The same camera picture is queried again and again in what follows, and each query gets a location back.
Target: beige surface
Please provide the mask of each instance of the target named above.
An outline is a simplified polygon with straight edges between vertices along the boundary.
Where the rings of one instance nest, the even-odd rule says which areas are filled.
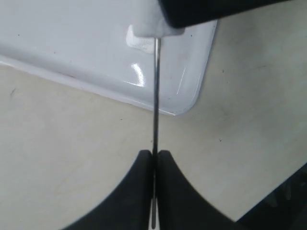
[[[161,116],[198,191],[238,219],[307,162],[307,2],[220,21],[195,107]],[[0,229],[54,230],[151,147],[152,113],[0,68]]]

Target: white plastic piece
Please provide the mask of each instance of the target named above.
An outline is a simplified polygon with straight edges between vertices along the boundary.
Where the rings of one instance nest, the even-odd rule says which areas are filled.
[[[131,0],[0,0],[0,63],[99,95],[153,108],[154,56],[126,44]],[[196,102],[216,22],[166,37],[160,111]]]
[[[139,49],[147,54],[154,53],[154,38],[134,36],[132,25],[130,25],[128,28],[126,42],[131,48]]]

